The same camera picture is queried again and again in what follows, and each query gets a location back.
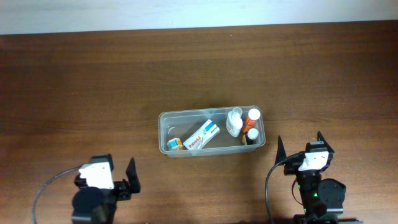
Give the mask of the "dark bottle white cap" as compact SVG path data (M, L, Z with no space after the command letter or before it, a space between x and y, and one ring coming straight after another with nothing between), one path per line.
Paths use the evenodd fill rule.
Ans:
M259 136L259 131L256 128L251 128L248 132L243 134L242 145L252 145L256 142Z

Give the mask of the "white Panadol medicine box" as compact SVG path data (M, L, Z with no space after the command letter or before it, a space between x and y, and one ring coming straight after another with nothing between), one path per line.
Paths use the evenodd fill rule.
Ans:
M199 129L197 129L183 145L188 150L202 149L218 133L220 128L210 119L208 119Z

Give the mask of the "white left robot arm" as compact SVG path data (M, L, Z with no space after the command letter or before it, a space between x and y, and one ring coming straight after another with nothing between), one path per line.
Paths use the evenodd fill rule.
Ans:
M73 224L112 223L117 203L131 199L129 182L114 181L113 169L111 154L93 156L78 168L74 180L78 192L72 199Z

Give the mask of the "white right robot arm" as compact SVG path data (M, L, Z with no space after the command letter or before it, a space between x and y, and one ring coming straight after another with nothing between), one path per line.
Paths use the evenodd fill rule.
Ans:
M283 141L278 139L274 165L283 166L285 175L294 175L293 186L299 187L303 214L296 214L293 223L340 223L346 186L335 179L322 179L334 156L334 150L321 132L317 140L309 142L304 151L291 156L285 153ZM256 128L231 137L226 131L198 130L185 142L159 130L159 149L169 157L200 157L251 152L266 142L264 131Z

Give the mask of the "small jar gold lid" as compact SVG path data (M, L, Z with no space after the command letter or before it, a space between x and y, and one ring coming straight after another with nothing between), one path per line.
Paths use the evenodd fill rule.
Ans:
M167 147L169 151L181 151L183 150L183 143L180 138L173 138L168 141Z

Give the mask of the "white plastic bottle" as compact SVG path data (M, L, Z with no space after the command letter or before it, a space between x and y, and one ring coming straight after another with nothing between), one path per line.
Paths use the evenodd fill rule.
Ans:
M235 107L227 115L226 129L234 138L239 136L243 126L242 113L240 107Z

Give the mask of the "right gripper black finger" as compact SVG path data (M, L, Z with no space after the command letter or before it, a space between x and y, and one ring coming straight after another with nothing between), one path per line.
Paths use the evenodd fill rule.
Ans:
M323 146L327 148L327 151L329 153L334 153L335 151L332 149L332 147L327 143L325 138L323 137L322 133L320 131L317 132L317 140L322 142Z
M277 139L277 154L275 157L275 165L281 166L282 165L282 161L285 160L287 158L286 156L286 152L285 152L285 148L284 148L284 144L282 141L281 136L278 136Z

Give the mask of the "orange tube white cap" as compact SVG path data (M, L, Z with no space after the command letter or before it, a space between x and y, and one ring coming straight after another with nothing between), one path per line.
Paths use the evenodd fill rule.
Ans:
M256 109L250 109L248 111L248 116L246 117L246 120L244 122L243 128L242 128L242 132L246 133L248 132L251 128L254 127L256 121L261 117L261 112Z

